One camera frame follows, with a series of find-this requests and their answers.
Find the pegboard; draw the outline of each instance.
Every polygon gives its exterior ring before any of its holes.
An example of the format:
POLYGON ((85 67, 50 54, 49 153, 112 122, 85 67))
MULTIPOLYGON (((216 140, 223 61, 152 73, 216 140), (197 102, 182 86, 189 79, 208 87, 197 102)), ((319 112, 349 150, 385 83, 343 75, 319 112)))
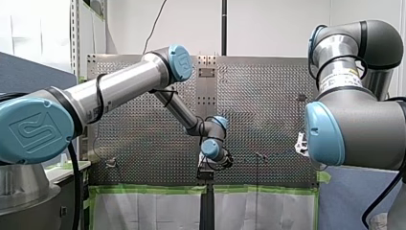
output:
MULTIPOLYGON (((140 58, 89 56, 88 78, 120 70, 140 58)), ((316 172, 306 158, 294 153, 298 131, 304 126, 305 104, 315 92, 306 60, 192 57, 192 61, 192 78, 175 84, 180 97, 196 115, 205 117, 214 111, 230 120, 225 147, 236 162, 231 169, 217 172, 215 183, 315 186, 316 172), (204 79, 201 67, 215 74, 204 79), (306 95, 305 102, 298 101, 300 94, 306 95), (266 162, 258 154, 265 155, 266 162)), ((95 164, 91 184, 196 183, 198 138, 186 135, 154 95, 126 103, 103 116, 99 127, 89 127, 89 150, 97 136, 96 153, 104 160, 116 157, 117 167, 106 168, 103 160, 95 164)))
POLYGON ((306 59, 218 57, 217 71, 217 113, 230 120, 225 147, 236 163, 216 183, 314 186, 316 172, 294 150, 315 92, 306 59))

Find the wire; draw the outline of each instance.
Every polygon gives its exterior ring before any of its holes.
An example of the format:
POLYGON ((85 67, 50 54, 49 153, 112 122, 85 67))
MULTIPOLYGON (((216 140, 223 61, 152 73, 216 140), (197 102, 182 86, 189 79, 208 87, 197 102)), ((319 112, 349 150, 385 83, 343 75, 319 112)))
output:
POLYGON ((146 46, 144 47, 143 55, 146 53, 149 40, 152 38, 152 35, 153 35, 154 31, 155 31, 156 23, 158 22, 158 19, 161 16, 162 10, 164 9, 164 6, 167 3, 167 1, 168 0, 164 0, 164 2, 162 3, 161 9, 158 12, 158 16, 156 17, 155 22, 153 23, 151 33, 150 33, 149 37, 147 38, 146 46))
POLYGON ((314 29, 313 34, 311 35, 311 38, 308 41, 308 50, 307 50, 307 70, 308 73, 310 74, 310 77, 312 77, 314 80, 316 80, 316 77, 314 77, 313 72, 311 71, 311 64, 313 60, 313 48, 314 48, 314 41, 316 39, 317 34, 323 29, 327 27, 326 25, 319 25, 314 29))
POLYGON ((101 157, 101 156, 96 152, 96 142, 97 142, 97 141, 99 140, 99 138, 100 138, 100 127, 101 127, 101 125, 100 125, 100 124, 97 124, 97 126, 98 126, 98 128, 97 128, 98 131, 97 131, 95 140, 93 140, 92 150, 93 150, 93 152, 95 153, 95 155, 97 155, 97 156, 99 157, 100 160, 105 160, 104 157, 101 157))
POLYGON ((164 104, 164 107, 167 107, 170 102, 172 102, 173 96, 175 94, 179 94, 178 91, 175 90, 174 87, 172 87, 172 90, 167 90, 167 89, 152 89, 151 91, 149 91, 149 93, 154 94, 156 92, 163 92, 163 93, 170 93, 169 99, 167 100, 167 102, 164 104))
MULTIPOLYGON (((405 97, 395 97, 395 98, 390 98, 388 100, 385 100, 386 102, 392 102, 392 101, 403 101, 406 103, 406 98, 405 97)), ((395 176, 395 178, 391 181, 391 183, 386 187, 386 189, 376 198, 376 200, 373 201, 373 203, 365 210, 364 214, 362 215, 362 223, 364 226, 369 229, 369 225, 367 223, 367 217, 368 215, 372 212, 373 209, 376 208, 376 206, 391 192, 391 190, 396 186, 396 184, 400 181, 402 178, 403 174, 406 172, 406 151, 405 155, 402 160, 402 164, 400 165, 399 172, 395 176)))
POLYGON ((204 120, 202 117, 196 116, 197 119, 200 120, 200 124, 199 124, 199 135, 200 135, 200 140, 199 140, 199 146, 202 145, 203 143, 203 131, 206 129, 206 125, 204 124, 204 120))
POLYGON ((360 77, 360 79, 364 79, 364 77, 367 75, 368 72, 368 63, 362 59, 359 56, 356 55, 342 55, 342 56, 337 56, 337 57, 332 57, 331 59, 329 59, 328 61, 326 61, 318 70, 317 75, 314 76, 313 71, 311 70, 311 64, 313 63, 313 52, 314 52, 314 41, 316 39, 317 34, 323 29, 325 28, 326 25, 319 25, 316 27, 316 29, 314 30, 311 38, 309 39, 309 44, 308 44, 308 52, 307 52, 307 70, 308 73, 310 75, 310 77, 312 77, 314 80, 316 80, 316 86, 317 89, 319 89, 319 78, 320 78, 320 74, 322 73, 322 71, 326 68, 326 66, 328 66, 329 64, 331 64, 334 60, 339 59, 339 58, 354 58, 355 60, 358 60, 361 62, 361 65, 364 69, 361 69, 357 66, 358 69, 362 70, 362 76, 360 77))
POLYGON ((80 183, 80 171, 79 163, 75 153, 74 146, 72 142, 68 146, 69 155, 72 161, 72 168, 74 171, 74 183, 75 183, 75 211, 74 211, 74 220, 72 229, 78 230, 79 228, 79 219, 80 219, 80 206, 81 206, 81 183, 80 183))
POLYGON ((98 122, 102 118, 102 115, 104 114, 104 99, 102 97, 101 79, 105 75, 107 75, 107 74, 99 74, 96 78, 96 96, 99 101, 98 116, 95 118, 95 120, 93 122, 89 123, 89 125, 92 125, 92 124, 98 122))
POLYGON ((226 139, 226 137, 227 137, 227 128, 226 128, 216 117, 214 117, 214 116, 209 116, 209 117, 207 117, 207 118, 205 119, 205 121, 208 121, 209 119, 215 120, 215 121, 217 122, 217 124, 220 125, 221 128, 223 128, 223 131, 224 131, 224 139, 226 139))
POLYGON ((1 94, 0 95, 0 103, 11 100, 11 99, 23 97, 25 95, 27 95, 27 94, 26 93, 5 93, 5 94, 1 94))

